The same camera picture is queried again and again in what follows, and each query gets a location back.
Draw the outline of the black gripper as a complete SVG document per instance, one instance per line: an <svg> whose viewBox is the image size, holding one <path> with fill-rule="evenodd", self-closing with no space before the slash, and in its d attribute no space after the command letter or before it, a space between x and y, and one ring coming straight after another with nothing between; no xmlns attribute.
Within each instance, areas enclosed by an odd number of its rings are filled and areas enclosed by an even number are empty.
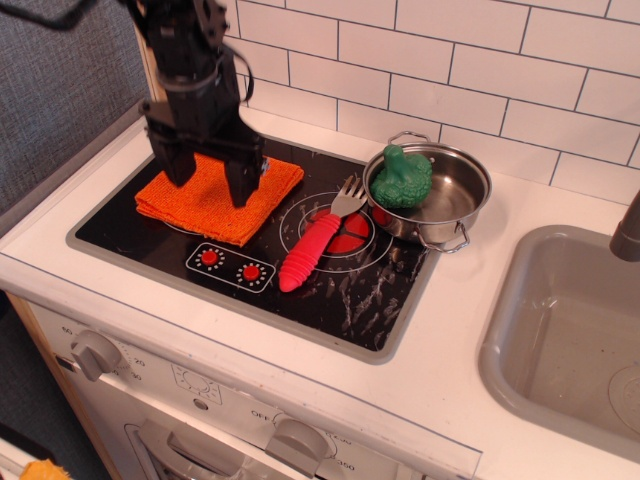
<svg viewBox="0 0 640 480"><path fill-rule="evenodd" d="M235 62L244 56L231 47L212 52L161 47L154 55L167 100L145 101L140 110L155 160L169 181L182 187L196 171L195 153L215 156L225 164L233 205L244 207L259 188L265 165L263 138L239 115L254 89L250 77L246 93L239 91Z"/></svg>

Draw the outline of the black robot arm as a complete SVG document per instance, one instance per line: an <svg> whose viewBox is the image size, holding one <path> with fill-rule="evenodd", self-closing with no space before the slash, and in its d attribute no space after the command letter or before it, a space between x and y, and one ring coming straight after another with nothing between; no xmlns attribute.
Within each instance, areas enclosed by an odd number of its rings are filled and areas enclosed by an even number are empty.
<svg viewBox="0 0 640 480"><path fill-rule="evenodd" d="M240 54L225 44L229 28L217 1L129 1L138 32L151 49L163 101L144 101L140 111L156 160L177 187L196 171L203 154L224 164L235 207L246 205L266 169L263 137L240 117L253 91L240 91Z"/></svg>

